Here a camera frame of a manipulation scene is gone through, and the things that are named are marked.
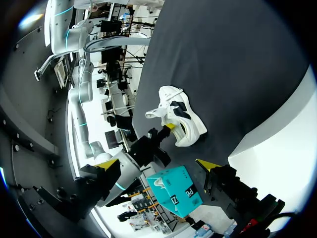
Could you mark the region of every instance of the floor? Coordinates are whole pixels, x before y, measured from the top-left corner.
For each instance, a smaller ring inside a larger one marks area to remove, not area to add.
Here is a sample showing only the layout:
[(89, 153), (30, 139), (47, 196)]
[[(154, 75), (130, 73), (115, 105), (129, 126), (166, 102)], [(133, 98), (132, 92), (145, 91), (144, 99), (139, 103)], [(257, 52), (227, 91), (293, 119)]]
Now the floor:
[[(156, 16), (159, 16), (160, 10), (155, 10), (152, 14), (149, 14), (147, 11), (147, 8), (145, 6), (140, 6), (139, 8), (135, 9), (134, 12), (134, 21), (142, 21), (147, 23), (153, 23)], [(143, 34), (145, 34), (147, 37), (150, 37), (152, 34), (152, 30), (150, 29), (140, 29), (137, 31), (136, 29), (133, 29), (132, 31), (140, 32), (140, 33), (132, 33), (131, 36), (133, 37), (145, 37)], [(135, 56), (143, 57), (145, 56), (147, 52), (148, 47), (147, 46), (128, 46), (127, 50), (134, 54)], [(128, 75), (132, 76), (132, 79), (130, 80), (130, 90), (131, 92), (138, 91), (138, 86), (140, 83), (140, 77), (142, 73), (142, 65), (140, 63), (128, 63), (131, 66), (137, 67), (132, 68), (128, 71)], [(233, 223), (233, 220), (230, 220), (226, 214), (222, 211), (220, 207), (212, 207), (212, 206), (205, 206), (202, 205), (199, 208), (197, 208), (195, 211), (193, 211), (190, 216), (197, 222), (199, 220), (202, 220), (208, 224), (210, 224), (213, 228), (213, 230), (217, 233), (224, 233), (224, 231)]]

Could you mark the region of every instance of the cable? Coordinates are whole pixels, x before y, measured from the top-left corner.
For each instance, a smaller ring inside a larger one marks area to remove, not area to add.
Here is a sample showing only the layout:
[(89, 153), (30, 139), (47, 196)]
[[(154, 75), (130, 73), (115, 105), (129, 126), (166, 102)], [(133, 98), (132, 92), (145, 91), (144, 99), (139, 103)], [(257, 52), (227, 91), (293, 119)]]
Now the cable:
[(81, 24), (77, 25), (77, 26), (73, 26), (74, 28), (78, 28), (80, 26), (82, 26), (83, 24), (86, 23), (86, 21), (89, 19), (89, 17), (91, 16), (91, 13), (93, 11), (93, 0), (90, 0), (90, 11), (89, 11), (89, 14), (88, 14), (88, 17), (86, 18), (85, 21), (83, 21)]
[(56, 111), (50, 109), (49, 112), (57, 113), (59, 110), (61, 110), (61, 108), (57, 109)]
[(139, 17), (129, 17), (127, 19), (136, 19), (136, 18), (148, 18), (148, 17), (159, 17), (159, 16), (139, 16)]
[(144, 34), (144, 33), (142, 33), (142, 32), (130, 32), (130, 33), (136, 33), (136, 34), (142, 34), (142, 35), (145, 35), (146, 36), (146, 38), (148, 38), (148, 36), (146, 35), (146, 34)]
[(128, 52), (130, 55), (132, 55), (136, 60), (138, 60), (140, 64), (143, 64), (143, 62), (141, 62), (134, 54), (129, 52), (127, 49), (125, 49), (125, 51)]
[(78, 63), (78, 65), (80, 65), (80, 62), (81, 61), (84, 61), (84, 70), (83, 70), (83, 72), (82, 72), (82, 74), (81, 74), (81, 77), (80, 77), (80, 80), (79, 80), (79, 77), (78, 77), (78, 80), (77, 80), (77, 84), (78, 84), (78, 86), (80, 87), (80, 85), (81, 85), (81, 80), (82, 80), (82, 78), (83, 78), (83, 75), (84, 75), (84, 72), (85, 72), (85, 67), (86, 67), (86, 59), (85, 58), (82, 58), (80, 61), (79, 61), (79, 63)]
[(143, 49), (143, 55), (146, 56), (147, 54), (145, 53), (145, 47)]
[(136, 55), (137, 52), (139, 52), (143, 47), (145, 47), (145, 46), (141, 46), (140, 49), (138, 49), (134, 54)]
[(14, 170), (14, 161), (13, 161), (13, 140), (11, 141), (11, 166), (12, 166), (12, 174), (13, 174), (13, 180), (16, 186), (18, 186), (18, 183), (16, 181), (15, 177), (15, 170)]
[(122, 115), (122, 114), (124, 114), (125, 112), (129, 111), (130, 109), (134, 109), (134, 107), (128, 108), (127, 110), (124, 110), (122, 113), (119, 114), (119, 116)]

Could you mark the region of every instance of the white robotic arm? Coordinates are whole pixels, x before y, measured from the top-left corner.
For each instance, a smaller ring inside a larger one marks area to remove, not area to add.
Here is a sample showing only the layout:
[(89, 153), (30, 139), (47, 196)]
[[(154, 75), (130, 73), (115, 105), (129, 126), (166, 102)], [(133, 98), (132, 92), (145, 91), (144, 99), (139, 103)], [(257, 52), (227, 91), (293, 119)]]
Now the white robotic arm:
[[(99, 206), (111, 202), (127, 189), (131, 183), (141, 175), (140, 167), (143, 162), (136, 162), (129, 154), (119, 152), (114, 157), (106, 153), (100, 142), (89, 142), (89, 132), (85, 113), (82, 104), (93, 99), (91, 78), (94, 70), (89, 60), (89, 52), (104, 50), (105, 47), (121, 45), (148, 45), (150, 39), (128, 38), (122, 36), (99, 39), (87, 43), (89, 34), (92, 32), (93, 23), (90, 20), (83, 20), (76, 26), (70, 28), (74, 0), (53, 0), (51, 16), (51, 45), (52, 52), (56, 55), (64, 55), (83, 49), (85, 57), (79, 61), (79, 78), (75, 88), (68, 93), (68, 99), (72, 104), (72, 116), (79, 142), (84, 148), (86, 158), (94, 157), (97, 163), (106, 162), (111, 159), (119, 159), (121, 164), (121, 176), (110, 191), (106, 201), (100, 201)], [(35, 76), (40, 78), (41, 69), (36, 71)]]
[(83, 20), (70, 28), (74, 0), (53, 0), (51, 15), (52, 52), (78, 51), (86, 45), (87, 37), (92, 32), (94, 24)]

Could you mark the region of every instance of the desk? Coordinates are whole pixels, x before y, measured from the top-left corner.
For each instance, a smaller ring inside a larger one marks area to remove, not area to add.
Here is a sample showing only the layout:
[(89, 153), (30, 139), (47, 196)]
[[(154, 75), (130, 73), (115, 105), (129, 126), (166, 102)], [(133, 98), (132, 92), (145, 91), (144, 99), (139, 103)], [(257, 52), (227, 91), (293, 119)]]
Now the desk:
[[(192, 12), (201, 17), (189, 18)], [(245, 134), (291, 96), (308, 65), (285, 21), (265, 1), (166, 1), (142, 70), (135, 131), (141, 137), (161, 128), (161, 119), (145, 118), (157, 108), (161, 86), (183, 88), (208, 133), (187, 148), (175, 147), (172, 135), (161, 148), (171, 157), (168, 168), (185, 165), (204, 204), (212, 205), (195, 159), (228, 164)]]
[[(109, 89), (109, 97), (110, 97), (110, 101), (112, 102), (112, 107), (113, 107), (113, 114), (116, 114), (116, 111), (115, 111), (115, 104), (113, 103), (112, 99), (112, 93), (111, 93), (111, 88), (110, 88), (110, 84), (109, 84), (109, 81), (107, 80), (106, 81), (106, 86), (107, 88)], [(104, 100), (102, 100), (102, 108), (103, 108), (103, 113), (106, 112), (106, 107), (105, 107), (105, 104), (104, 104)], [(128, 144), (128, 141), (127, 141), (127, 138), (125, 137), (124, 133), (122, 132), (121, 129), (118, 128), (118, 130), (120, 131), (121, 133), (121, 136), (122, 136), (122, 141), (123, 141), (123, 145), (124, 145), (124, 148), (126, 151), (129, 151), (130, 150), (130, 146)]]

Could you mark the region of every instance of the ceiling light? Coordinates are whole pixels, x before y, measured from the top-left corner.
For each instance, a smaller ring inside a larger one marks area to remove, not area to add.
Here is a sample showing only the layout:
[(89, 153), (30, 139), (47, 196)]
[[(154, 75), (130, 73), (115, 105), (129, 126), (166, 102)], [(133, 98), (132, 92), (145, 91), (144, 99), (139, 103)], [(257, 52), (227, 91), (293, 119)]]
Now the ceiling light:
[(1, 168), (1, 167), (0, 167), (0, 174), (1, 174), (1, 176), (2, 176), (2, 179), (3, 179), (4, 185), (7, 187), (6, 182), (5, 182), (5, 178), (4, 178), (3, 168)]
[(19, 23), (19, 27), (24, 28), (30, 23), (39, 20), (42, 16), (43, 14), (26, 15)]
[(52, 0), (48, 1), (45, 11), (44, 18), (44, 40), (45, 46), (49, 46), (51, 43), (51, 34), (50, 34), (50, 20), (51, 20), (51, 11), (52, 11)]

